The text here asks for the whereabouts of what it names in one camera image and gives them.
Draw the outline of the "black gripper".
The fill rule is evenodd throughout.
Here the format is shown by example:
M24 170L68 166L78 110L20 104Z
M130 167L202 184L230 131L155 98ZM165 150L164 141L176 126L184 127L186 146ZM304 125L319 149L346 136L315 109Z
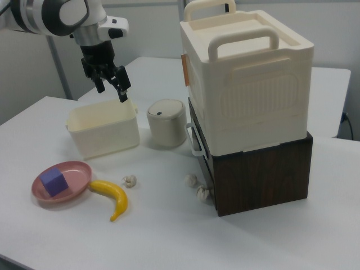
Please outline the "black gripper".
M115 88L119 101L125 102L127 90L131 83L124 66L116 67L114 64L114 49L111 41L105 41L94 46L81 46L83 69L87 78L94 79L97 92L105 91L103 79Z

